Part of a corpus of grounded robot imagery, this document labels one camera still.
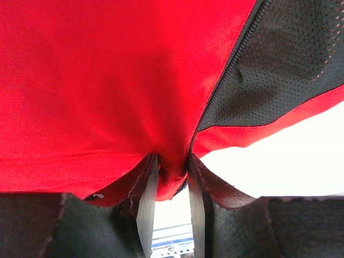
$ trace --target black fabric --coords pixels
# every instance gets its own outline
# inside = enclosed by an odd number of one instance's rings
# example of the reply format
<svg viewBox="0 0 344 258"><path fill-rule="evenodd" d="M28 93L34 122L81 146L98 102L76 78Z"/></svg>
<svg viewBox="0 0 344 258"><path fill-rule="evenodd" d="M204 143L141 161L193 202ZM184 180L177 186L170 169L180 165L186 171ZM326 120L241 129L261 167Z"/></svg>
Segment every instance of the black fabric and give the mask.
<svg viewBox="0 0 344 258"><path fill-rule="evenodd" d="M268 124L343 84L343 33L343 0L274 0L243 51L237 43L198 131Z"/></svg>

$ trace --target white background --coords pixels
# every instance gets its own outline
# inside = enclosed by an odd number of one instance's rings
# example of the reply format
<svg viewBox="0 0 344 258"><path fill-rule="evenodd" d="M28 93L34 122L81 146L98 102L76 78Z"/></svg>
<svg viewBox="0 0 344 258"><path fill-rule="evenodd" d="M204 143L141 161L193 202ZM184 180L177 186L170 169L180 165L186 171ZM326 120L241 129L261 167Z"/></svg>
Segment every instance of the white background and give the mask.
<svg viewBox="0 0 344 258"><path fill-rule="evenodd" d="M344 192L344 103L262 139L202 158L216 175L253 196L323 196ZM157 202L154 228L191 222L189 193Z"/></svg>

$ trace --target zipper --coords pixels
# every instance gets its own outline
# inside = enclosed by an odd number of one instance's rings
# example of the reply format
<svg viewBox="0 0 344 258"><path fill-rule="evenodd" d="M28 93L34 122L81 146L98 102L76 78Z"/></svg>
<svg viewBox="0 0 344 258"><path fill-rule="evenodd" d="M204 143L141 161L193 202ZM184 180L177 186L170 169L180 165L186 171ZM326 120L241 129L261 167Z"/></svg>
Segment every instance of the zipper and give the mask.
<svg viewBox="0 0 344 258"><path fill-rule="evenodd" d="M227 68L225 68L225 71L222 75L222 77L219 80L218 85L215 87L215 89L213 90L213 93L203 111L203 114L198 122L198 125L196 127L196 130L192 136L191 139L191 143L190 143L190 148L189 148L189 153L192 152L192 148L194 146L195 143L195 138L196 138L196 134L199 132L199 128L200 125L202 124L204 117L206 117L208 111L209 111L209 107L211 107L214 103L214 100L216 99L216 97L219 95L219 91L220 89L223 87L224 81L228 78L230 72L233 70L234 66L237 64L238 59L241 55L241 53L243 52L243 50L245 49L248 41L250 40L250 38L252 37L254 31L257 29L260 21L262 20L263 16L265 15L265 13L267 12L268 8L270 7L270 4L273 2L274 0L265 0L261 6L259 7L259 9L257 10L256 15L254 16L251 24L248 27L247 32L245 33L245 35L242 38L242 41L239 43L238 49L235 51L235 54L233 55L231 61L228 63Z"/></svg>

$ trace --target red fabric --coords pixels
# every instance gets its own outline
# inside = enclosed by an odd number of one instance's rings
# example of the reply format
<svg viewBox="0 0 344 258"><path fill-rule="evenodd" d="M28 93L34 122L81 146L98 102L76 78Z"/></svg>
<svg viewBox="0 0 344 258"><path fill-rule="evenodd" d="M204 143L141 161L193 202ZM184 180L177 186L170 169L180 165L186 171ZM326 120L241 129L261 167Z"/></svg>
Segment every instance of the red fabric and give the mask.
<svg viewBox="0 0 344 258"><path fill-rule="evenodd" d="M158 153L158 200L254 0L0 2L0 191L91 194Z"/></svg>
<svg viewBox="0 0 344 258"><path fill-rule="evenodd" d="M247 147L297 122L322 113L342 101L344 101L344 84L306 101L268 125L210 127L197 134L193 152L202 157L217 149Z"/></svg>

